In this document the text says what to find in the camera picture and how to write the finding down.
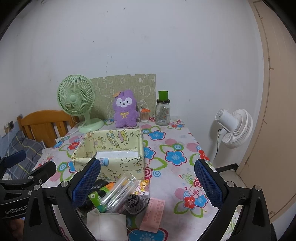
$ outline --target green desk fan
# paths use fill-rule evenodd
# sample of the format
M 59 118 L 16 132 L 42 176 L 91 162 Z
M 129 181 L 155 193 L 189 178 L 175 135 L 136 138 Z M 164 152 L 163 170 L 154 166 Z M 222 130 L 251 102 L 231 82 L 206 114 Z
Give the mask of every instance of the green desk fan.
M 96 98 L 94 87 L 88 78 L 81 75 L 70 75 L 65 78 L 57 90 L 57 101 L 60 107 L 69 115 L 84 115 L 85 123 L 79 132 L 87 133 L 103 127 L 99 118 L 90 118 L 90 110 Z

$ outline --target green jar lid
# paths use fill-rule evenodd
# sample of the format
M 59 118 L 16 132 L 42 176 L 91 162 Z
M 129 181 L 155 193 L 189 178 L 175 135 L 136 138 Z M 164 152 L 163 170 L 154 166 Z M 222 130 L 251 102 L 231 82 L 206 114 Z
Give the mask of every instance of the green jar lid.
M 168 100 L 168 91 L 159 91 L 158 92 L 158 99 L 160 101 L 167 101 Z

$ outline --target blue gripper pad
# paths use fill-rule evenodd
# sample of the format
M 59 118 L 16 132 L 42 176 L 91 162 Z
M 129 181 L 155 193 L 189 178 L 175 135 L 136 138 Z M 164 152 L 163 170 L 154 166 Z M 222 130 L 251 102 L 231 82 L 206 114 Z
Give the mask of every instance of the blue gripper pad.
M 26 159 L 25 151 L 24 150 L 18 151 L 5 158 L 4 167 L 11 168 L 25 159 Z
M 211 204 L 214 207 L 220 209 L 223 205 L 222 191 L 200 160 L 197 160 L 195 162 L 194 172 L 196 177 L 200 181 L 200 184 L 202 185 L 205 193 L 207 194 Z
M 96 159 L 72 192 L 72 205 L 74 208 L 82 206 L 100 171 L 101 164 Z

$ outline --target pink paper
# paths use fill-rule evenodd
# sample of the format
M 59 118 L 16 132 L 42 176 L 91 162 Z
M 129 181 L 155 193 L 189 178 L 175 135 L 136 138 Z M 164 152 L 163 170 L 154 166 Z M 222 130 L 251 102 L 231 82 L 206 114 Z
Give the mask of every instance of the pink paper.
M 140 226 L 140 230 L 157 233 L 161 218 L 163 216 L 164 207 L 165 200 L 150 198 L 145 216 Z

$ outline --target yellow bow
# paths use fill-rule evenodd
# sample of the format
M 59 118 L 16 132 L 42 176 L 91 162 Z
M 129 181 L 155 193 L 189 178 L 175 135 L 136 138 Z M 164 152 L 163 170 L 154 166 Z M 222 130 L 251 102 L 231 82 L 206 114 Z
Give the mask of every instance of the yellow bow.
M 124 113 L 124 112 L 121 112 L 121 113 L 120 113 L 120 115 L 122 115 L 122 116 L 123 116 L 122 118 L 127 118 L 127 116 L 126 116 L 126 115 L 128 115 L 128 111 L 127 111 L 127 112 L 125 112 L 125 113 Z

